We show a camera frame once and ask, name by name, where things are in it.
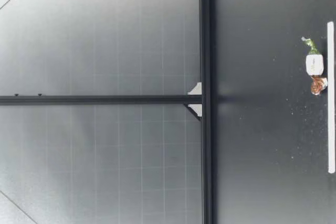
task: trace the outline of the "black metal frame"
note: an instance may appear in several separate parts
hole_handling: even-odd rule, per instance
[[[0,105],[200,104],[201,95],[2,96]]]
[[[203,95],[68,95],[0,96],[3,105],[101,105],[101,104],[202,104],[203,224],[213,223],[212,205],[212,62],[210,47],[210,1],[200,0],[201,79]]]
[[[201,77],[202,77],[202,181],[203,181],[203,224],[212,224],[212,57],[210,0],[199,0],[201,25]]]

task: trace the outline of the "gray grid surface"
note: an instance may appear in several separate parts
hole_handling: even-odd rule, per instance
[[[13,0],[0,12],[0,95],[186,93],[198,12],[198,0]]]
[[[202,223],[201,127],[183,106],[1,107],[0,142],[0,188],[38,223]],[[0,223],[29,223],[0,202]]]

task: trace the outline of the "horizontal black bar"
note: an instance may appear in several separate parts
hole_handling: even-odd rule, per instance
[[[0,97],[0,105],[201,104],[201,95],[41,95]]]

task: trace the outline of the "vertical black bar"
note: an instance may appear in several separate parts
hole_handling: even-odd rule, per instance
[[[211,50],[210,0],[200,0],[201,22],[201,78],[202,78],[202,181],[203,224],[212,224],[212,107],[211,107]]]

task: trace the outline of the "black surface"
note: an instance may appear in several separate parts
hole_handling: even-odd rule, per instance
[[[201,95],[60,95],[0,97],[0,105],[198,104]]]
[[[326,55],[336,0],[213,0],[211,18],[214,223],[335,223],[327,93],[310,93],[300,38]]]

